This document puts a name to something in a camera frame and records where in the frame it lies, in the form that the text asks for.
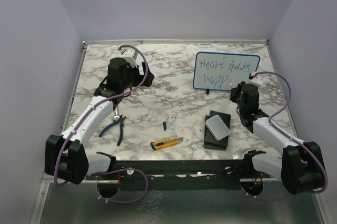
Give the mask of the blue framed whiteboard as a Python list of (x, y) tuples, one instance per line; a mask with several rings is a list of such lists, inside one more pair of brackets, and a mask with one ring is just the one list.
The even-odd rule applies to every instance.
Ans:
[(259, 55), (198, 52), (195, 56), (193, 88), (230, 91), (230, 83), (236, 87), (248, 82), (249, 75), (256, 72)]

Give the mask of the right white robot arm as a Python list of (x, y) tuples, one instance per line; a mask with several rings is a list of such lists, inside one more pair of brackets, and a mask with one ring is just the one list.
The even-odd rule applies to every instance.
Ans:
[(242, 171), (247, 177), (266, 173), (280, 180), (292, 195), (306, 191), (319, 194), (327, 188), (328, 177), (320, 146), (294, 137), (272, 123), (269, 115), (259, 108), (257, 85), (239, 83), (232, 88), (230, 101), (237, 104), (242, 125), (267, 141), (281, 155), (275, 158), (264, 151), (249, 151), (242, 163)]

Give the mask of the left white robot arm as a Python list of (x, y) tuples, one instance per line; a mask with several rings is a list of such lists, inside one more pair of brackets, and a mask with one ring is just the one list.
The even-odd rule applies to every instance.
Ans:
[(102, 121), (110, 115), (124, 96), (137, 87), (149, 87), (154, 75), (146, 62), (143, 74), (132, 58), (110, 60), (107, 76), (94, 92), (89, 105), (78, 119), (59, 136), (50, 135), (45, 145), (44, 171), (73, 184), (80, 184), (86, 176), (100, 174), (111, 179), (116, 174), (115, 157), (97, 152), (87, 154), (85, 147)]

